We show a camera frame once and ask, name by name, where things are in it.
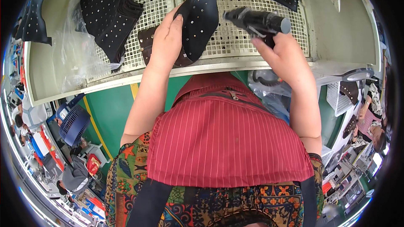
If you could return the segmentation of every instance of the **brown leather piece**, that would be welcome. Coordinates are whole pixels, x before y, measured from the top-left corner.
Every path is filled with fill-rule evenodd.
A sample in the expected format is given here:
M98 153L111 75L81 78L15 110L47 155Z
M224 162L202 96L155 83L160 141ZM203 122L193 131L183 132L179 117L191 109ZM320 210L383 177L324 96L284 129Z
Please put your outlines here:
M339 92L342 95L346 95L351 100L353 105L356 105L359 95L359 89L356 82L341 82L339 86Z
M351 120L347 124L347 127L345 128L344 133L342 134L342 138L345 139L351 133L351 131L353 131L355 129L356 123L357 123L357 118L355 115L352 115Z
M137 38L140 44L140 50L142 52L146 66L149 64L150 56L152 54L151 48L153 46L153 37L157 27L158 26L155 26L146 30L139 31L137 33ZM179 56L174 63L173 68L185 67L191 65L192 63L194 62L187 57L187 54L184 52L184 48L182 47Z

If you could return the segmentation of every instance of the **apron zipper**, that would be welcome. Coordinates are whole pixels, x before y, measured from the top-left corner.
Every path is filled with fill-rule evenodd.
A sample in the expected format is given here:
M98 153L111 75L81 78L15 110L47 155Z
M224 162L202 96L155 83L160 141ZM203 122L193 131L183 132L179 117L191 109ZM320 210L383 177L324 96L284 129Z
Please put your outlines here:
M247 104L250 104L250 105L252 105L252 106L255 106L255 107L257 107L257 108L260 108L261 110L263 110L263 111L269 113L269 111L268 111L266 108L260 106L259 104L247 102L247 101L244 101L244 100L240 100L237 96L236 96L237 99L234 99L234 98L233 98L233 95L232 95L231 97L229 97L228 95L220 94L220 93L207 93L207 94L200 95L199 97L200 97L200 98L204 98L204 97L208 97L208 96L223 97L223 98L227 98L227 99L230 99L230 100L236 100L236 101L239 101L239 102L241 102L241 103L247 103Z

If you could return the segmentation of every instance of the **blue fan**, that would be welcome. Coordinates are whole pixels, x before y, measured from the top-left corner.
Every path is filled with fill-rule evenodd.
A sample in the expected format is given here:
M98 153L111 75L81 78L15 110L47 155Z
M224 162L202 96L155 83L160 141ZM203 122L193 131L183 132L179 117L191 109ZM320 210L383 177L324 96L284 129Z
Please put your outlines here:
M90 123L90 114L77 104L83 97L83 93L78 94L69 103L61 104L56 112L56 117L63 121L59 134L69 146L75 146L81 142L81 136Z

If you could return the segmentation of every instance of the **red bag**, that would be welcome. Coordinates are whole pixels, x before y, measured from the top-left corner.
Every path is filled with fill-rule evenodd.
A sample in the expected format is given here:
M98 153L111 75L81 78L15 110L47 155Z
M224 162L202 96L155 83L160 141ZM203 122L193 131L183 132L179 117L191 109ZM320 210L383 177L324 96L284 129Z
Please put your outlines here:
M88 173L91 176L94 176L94 174L98 171L100 164L101 161L97 158L97 156L95 154L90 154L87 161Z

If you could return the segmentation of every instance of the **colorful patterned shirt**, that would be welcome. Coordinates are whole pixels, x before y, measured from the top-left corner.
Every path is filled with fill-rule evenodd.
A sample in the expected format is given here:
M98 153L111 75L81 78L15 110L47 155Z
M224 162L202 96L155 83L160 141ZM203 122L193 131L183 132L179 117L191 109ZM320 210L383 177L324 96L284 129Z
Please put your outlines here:
M124 227L133 202L147 178L147 158L152 132L121 147L107 175L105 215L108 226ZM322 161L309 154L314 168L317 216L320 217ZM159 227L241 227L265 223L273 227L302 226L304 203L300 182L290 181L236 188L174 186L167 200Z

